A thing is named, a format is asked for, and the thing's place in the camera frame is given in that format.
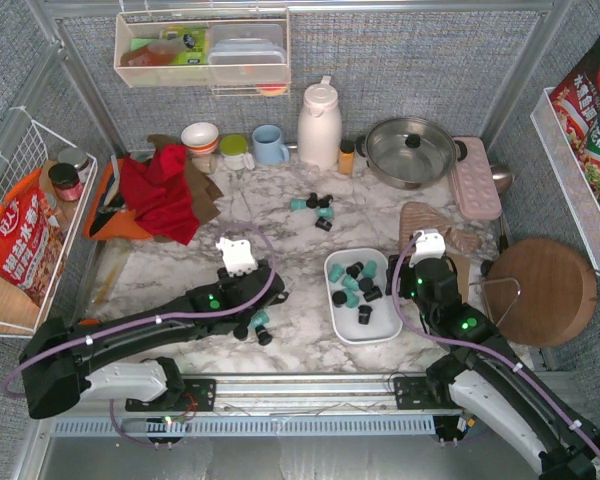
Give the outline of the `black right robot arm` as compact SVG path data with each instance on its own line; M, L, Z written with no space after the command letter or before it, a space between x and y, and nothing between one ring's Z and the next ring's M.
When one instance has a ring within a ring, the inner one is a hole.
M413 333L447 351L426 371L437 402L476 415L540 479L600 479L600 429L562 401L510 347L498 327L464 302L457 272L437 230L414 232L387 269L387 294L398 317L417 307Z

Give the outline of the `tan scouring pad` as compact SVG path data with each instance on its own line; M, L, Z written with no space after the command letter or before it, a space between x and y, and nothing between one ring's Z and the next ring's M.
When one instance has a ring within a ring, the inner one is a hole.
M457 270L458 291L464 303L469 302L471 259L457 253L447 253Z

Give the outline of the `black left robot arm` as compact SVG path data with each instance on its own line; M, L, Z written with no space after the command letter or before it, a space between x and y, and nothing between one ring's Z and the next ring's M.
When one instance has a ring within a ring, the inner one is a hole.
M87 398L133 399L169 409L185 388L175 361L159 357L124 369L121 360L211 336L243 339L256 313L287 297L284 281L269 259L257 261L248 273L221 268L215 283L104 324L67 326L52 318L20 356L28 413L36 420L54 417Z

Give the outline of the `white storage basket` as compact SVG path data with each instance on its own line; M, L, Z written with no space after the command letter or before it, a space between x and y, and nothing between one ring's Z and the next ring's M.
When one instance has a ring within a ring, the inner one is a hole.
M388 260L372 248L340 250L324 262L332 326L349 345L389 341L402 322L386 294Z

